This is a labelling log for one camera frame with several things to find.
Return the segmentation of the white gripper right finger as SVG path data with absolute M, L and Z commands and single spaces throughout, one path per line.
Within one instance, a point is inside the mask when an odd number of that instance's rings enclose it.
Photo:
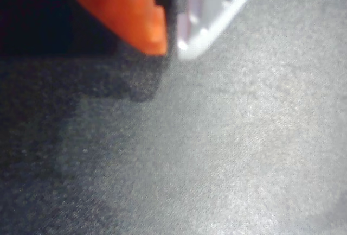
M 177 53 L 181 60 L 201 56 L 230 25 L 248 0 L 187 0 L 177 17 Z

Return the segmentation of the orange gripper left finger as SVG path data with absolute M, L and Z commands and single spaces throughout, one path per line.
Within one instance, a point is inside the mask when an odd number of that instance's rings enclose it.
M 77 1 L 135 49 L 148 55 L 164 55 L 168 51 L 164 8 L 155 0 Z

